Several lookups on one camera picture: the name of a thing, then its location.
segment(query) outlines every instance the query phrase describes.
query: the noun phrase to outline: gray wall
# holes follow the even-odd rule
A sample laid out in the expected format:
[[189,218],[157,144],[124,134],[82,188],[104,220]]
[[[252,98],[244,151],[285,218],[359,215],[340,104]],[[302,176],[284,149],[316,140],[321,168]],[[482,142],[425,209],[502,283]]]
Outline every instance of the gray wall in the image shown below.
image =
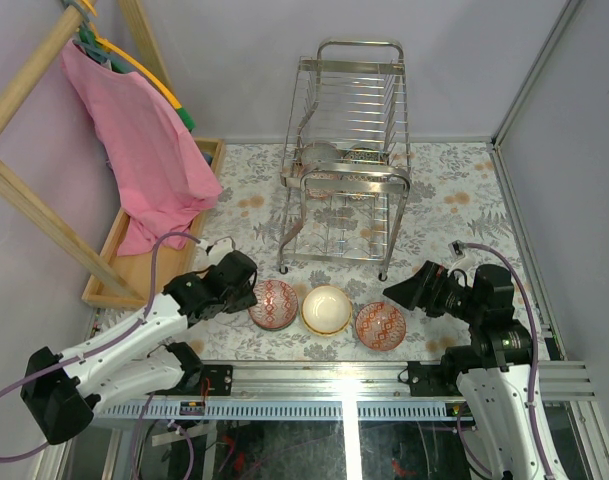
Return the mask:
[[257,142],[284,140],[297,60],[332,35],[402,42],[415,138],[490,137],[565,2],[144,3],[200,134]]
[[[115,2],[99,4],[102,31],[123,43]],[[0,1],[0,92],[61,11],[56,0]],[[59,62],[0,137],[0,158],[87,242],[101,247],[119,205],[117,189]],[[23,376],[35,350],[49,345],[58,352],[82,339],[92,314],[80,300],[87,279],[84,268],[0,197],[0,389]],[[0,402],[0,455],[42,441],[19,391],[12,392]],[[0,465],[0,478],[28,478],[31,462]]]
[[609,429],[609,0],[585,3],[502,151],[562,338]]

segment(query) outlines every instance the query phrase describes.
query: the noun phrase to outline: perforated metal strip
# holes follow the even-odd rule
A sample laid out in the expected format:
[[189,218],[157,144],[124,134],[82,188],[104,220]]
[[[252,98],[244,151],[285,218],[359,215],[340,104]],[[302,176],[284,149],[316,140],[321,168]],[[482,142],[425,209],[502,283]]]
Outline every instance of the perforated metal strip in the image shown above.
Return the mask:
[[[143,400],[134,400],[98,414],[99,418],[137,418],[144,406]],[[358,402],[360,420],[453,420],[443,402]],[[210,419],[210,420],[339,420],[342,403],[339,401],[315,402],[253,402],[217,401],[203,407],[190,407],[177,400],[153,400],[147,419]]]

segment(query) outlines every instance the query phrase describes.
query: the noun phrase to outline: white wall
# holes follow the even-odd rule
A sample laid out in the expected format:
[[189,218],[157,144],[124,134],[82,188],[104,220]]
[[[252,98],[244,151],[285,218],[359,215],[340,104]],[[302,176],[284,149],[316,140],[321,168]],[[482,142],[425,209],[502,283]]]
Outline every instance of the white wall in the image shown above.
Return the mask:
[[[113,0],[100,0],[102,31],[123,42]],[[57,0],[0,1],[0,92],[60,15]],[[0,158],[93,247],[119,200],[92,123],[56,62],[0,137]],[[92,310],[80,300],[88,274],[0,197],[0,389],[24,375],[35,350],[82,339]],[[0,455],[43,439],[19,391],[0,403]],[[24,479],[30,461],[0,465]]]
[[590,0],[502,148],[562,338],[609,429],[609,0]]
[[283,141],[297,60],[329,36],[406,53],[412,133],[490,137],[564,0],[145,0],[200,135]]

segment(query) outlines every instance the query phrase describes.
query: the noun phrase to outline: robotic arm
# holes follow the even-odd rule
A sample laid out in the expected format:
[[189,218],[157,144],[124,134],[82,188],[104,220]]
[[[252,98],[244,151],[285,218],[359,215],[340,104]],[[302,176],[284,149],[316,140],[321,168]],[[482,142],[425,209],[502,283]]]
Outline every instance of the robotic arm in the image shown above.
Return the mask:
[[[451,248],[456,266],[470,264],[465,244],[455,242]],[[458,391],[464,396],[488,454],[488,476],[564,480],[568,477],[546,422],[539,377],[531,370],[537,346],[513,318],[514,290],[511,272],[499,265],[478,267],[469,286],[463,270],[427,261],[384,295],[409,310],[419,307],[428,317],[449,313],[469,325],[470,346],[447,348],[438,366],[409,362],[409,377],[416,384],[443,388],[444,396]]]
[[[200,383],[202,362],[185,343],[171,343],[160,353],[133,360],[201,320],[257,303],[253,293],[257,266],[235,250],[231,238],[199,246],[206,252],[201,266],[207,267],[208,273],[201,278],[189,272],[171,280],[153,299],[146,318],[142,308],[60,355],[44,347],[31,356],[27,376],[59,362],[81,359],[22,388],[21,397],[48,443],[56,445],[73,438],[91,423],[94,413],[135,396],[171,388],[191,390]],[[100,353],[91,354],[107,345]]]

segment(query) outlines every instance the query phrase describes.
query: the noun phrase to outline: floral tablecloth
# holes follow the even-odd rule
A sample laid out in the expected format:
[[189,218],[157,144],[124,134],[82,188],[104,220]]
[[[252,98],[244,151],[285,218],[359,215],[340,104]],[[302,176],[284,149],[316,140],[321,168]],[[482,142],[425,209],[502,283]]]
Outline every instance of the floral tablecloth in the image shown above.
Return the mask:
[[[277,249],[286,202],[280,184],[280,145],[229,145],[220,181],[224,188],[202,234],[216,240],[232,236],[237,248],[258,265],[259,281],[275,278],[292,285],[300,302],[314,287],[336,285],[353,302],[354,316],[368,303],[390,302],[383,288],[407,279],[426,260],[450,265],[454,240],[485,243],[504,253],[524,278],[506,208],[491,158],[482,143],[413,145],[409,201],[386,282],[375,266],[299,262],[286,275],[277,271]],[[480,262],[496,260],[478,254]],[[527,325],[523,300],[516,290],[516,316]],[[312,334],[298,318],[277,332],[261,330],[247,312],[218,315],[176,337],[208,360],[437,360],[451,345],[470,343],[467,325],[449,315],[429,319],[409,312],[406,337],[389,352],[369,350],[354,328],[326,338]],[[104,318],[123,314],[107,311]],[[541,339],[540,351],[546,358]]]

